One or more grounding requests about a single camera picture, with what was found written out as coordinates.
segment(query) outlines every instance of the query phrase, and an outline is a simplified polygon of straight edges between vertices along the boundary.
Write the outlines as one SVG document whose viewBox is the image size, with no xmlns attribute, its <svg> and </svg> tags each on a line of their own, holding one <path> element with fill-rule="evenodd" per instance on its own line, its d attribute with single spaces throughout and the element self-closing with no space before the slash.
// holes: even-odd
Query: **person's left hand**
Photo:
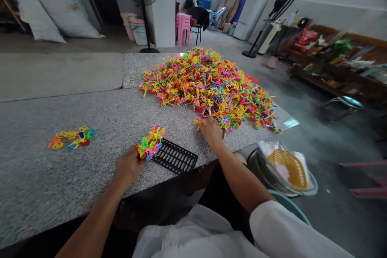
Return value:
<svg viewBox="0 0 387 258">
<path fill-rule="evenodd" d="M 126 189 L 139 177 L 146 160 L 137 158 L 137 148 L 133 145 L 117 162 L 117 171 L 114 179 L 123 184 Z"/>
</svg>

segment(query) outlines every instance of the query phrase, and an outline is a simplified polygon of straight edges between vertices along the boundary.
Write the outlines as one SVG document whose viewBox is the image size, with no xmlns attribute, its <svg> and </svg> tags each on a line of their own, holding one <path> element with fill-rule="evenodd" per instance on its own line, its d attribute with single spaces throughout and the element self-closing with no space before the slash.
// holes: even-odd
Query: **stool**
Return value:
<svg viewBox="0 0 387 258">
<path fill-rule="evenodd" d="M 324 108 L 324 107 L 328 106 L 330 103 L 333 103 L 333 102 L 341 102 L 342 104 L 346 105 L 349 108 L 349 110 L 347 112 L 342 114 L 335 121 L 340 120 L 340 119 L 342 119 L 342 118 L 352 114 L 353 112 L 356 112 L 358 110 L 363 110 L 364 109 L 364 106 L 362 105 L 362 103 L 356 101 L 355 99 L 347 97 L 347 96 L 333 98 L 332 100 L 330 100 L 326 104 L 322 105 L 320 108 Z"/>
<path fill-rule="evenodd" d="M 354 166 L 381 166 L 387 165 L 387 160 L 379 162 L 355 162 L 355 163 L 339 163 L 341 167 Z M 350 189 L 351 193 L 357 198 L 372 198 L 372 199 L 387 199 L 387 178 L 374 177 L 373 181 L 380 185 L 380 187 L 366 187 Z"/>
<path fill-rule="evenodd" d="M 179 29 L 179 47 L 181 47 L 184 30 L 186 30 L 186 33 L 188 34 L 188 46 L 189 46 L 189 40 L 191 38 L 191 16 L 184 13 L 178 13 L 176 15 L 176 30 L 177 29 Z"/>
</svg>

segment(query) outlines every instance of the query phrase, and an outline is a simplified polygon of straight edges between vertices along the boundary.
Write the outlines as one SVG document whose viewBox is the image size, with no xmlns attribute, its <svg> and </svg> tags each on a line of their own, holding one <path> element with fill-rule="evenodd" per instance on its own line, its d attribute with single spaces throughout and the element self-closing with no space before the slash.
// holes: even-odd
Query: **fan base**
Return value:
<svg viewBox="0 0 387 258">
<path fill-rule="evenodd" d="M 143 48 L 140 53 L 159 53 L 159 51 L 155 48 Z"/>
<path fill-rule="evenodd" d="M 254 52 L 249 52 L 248 50 L 242 51 L 242 54 L 244 56 L 249 57 L 249 58 L 255 58 L 257 56 Z"/>
</svg>

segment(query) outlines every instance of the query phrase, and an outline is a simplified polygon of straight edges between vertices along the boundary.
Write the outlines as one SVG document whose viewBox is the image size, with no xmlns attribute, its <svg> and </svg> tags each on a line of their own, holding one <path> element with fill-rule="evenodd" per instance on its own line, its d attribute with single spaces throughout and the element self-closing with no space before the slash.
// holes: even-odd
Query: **colorful plastic toy pieces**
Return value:
<svg viewBox="0 0 387 258">
<path fill-rule="evenodd" d="M 48 145 L 48 148 L 54 150 L 61 149 L 64 146 L 64 139 L 73 140 L 67 145 L 68 150 L 77 149 L 79 146 L 87 146 L 90 144 L 90 138 L 93 137 L 97 132 L 94 129 L 89 129 L 89 127 L 83 126 L 79 128 L 79 131 L 59 131 L 55 134 L 54 138 L 49 139 L 51 143 Z"/>
<path fill-rule="evenodd" d="M 267 127 L 282 133 L 274 121 L 275 104 L 258 84 L 235 63 L 223 60 L 214 51 L 193 48 L 183 56 L 177 55 L 142 73 L 139 85 L 144 94 L 156 94 L 161 106 L 192 105 L 200 119 L 212 115 L 226 132 L 251 119 L 255 128 Z"/>
<path fill-rule="evenodd" d="M 165 128 L 159 125 L 153 126 L 153 131 L 149 132 L 149 136 L 145 136 L 141 140 L 141 144 L 136 147 L 141 159 L 146 158 L 147 161 L 156 156 L 156 152 L 162 145 L 162 137 L 165 133 Z"/>
</svg>

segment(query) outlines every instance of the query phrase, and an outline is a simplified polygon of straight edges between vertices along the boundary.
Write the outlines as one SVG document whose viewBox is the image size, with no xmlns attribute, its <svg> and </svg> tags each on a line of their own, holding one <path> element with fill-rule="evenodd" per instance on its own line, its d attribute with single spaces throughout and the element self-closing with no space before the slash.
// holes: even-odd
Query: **yellow plastic basket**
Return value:
<svg viewBox="0 0 387 258">
<path fill-rule="evenodd" d="M 295 190 L 306 190 L 308 182 L 305 169 L 301 161 L 287 150 L 276 149 L 268 156 L 270 163 L 275 167 L 275 161 L 285 166 L 289 171 L 289 182 Z"/>
</svg>

